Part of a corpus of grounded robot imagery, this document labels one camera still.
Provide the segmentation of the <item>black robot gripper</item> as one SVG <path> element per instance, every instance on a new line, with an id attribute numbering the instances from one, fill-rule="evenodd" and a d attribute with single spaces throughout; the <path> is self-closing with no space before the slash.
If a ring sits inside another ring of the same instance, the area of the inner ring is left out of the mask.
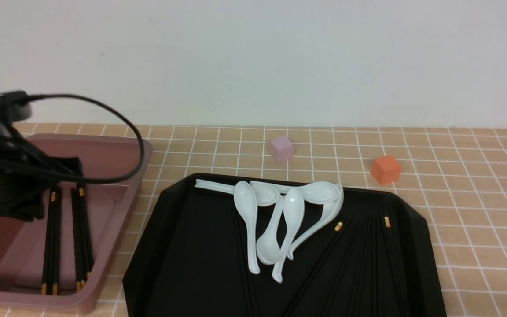
<path id="1" fill-rule="evenodd" d="M 81 176 L 83 168 L 78 157 L 48 156 L 13 127 L 14 122 L 32 116 L 31 106 L 22 101 L 25 96 L 25 92 L 0 94 L 0 160 Z M 0 217 L 21 221 L 43 219 L 42 197 L 57 183 L 56 179 L 26 174 L 22 168 L 0 168 Z"/>

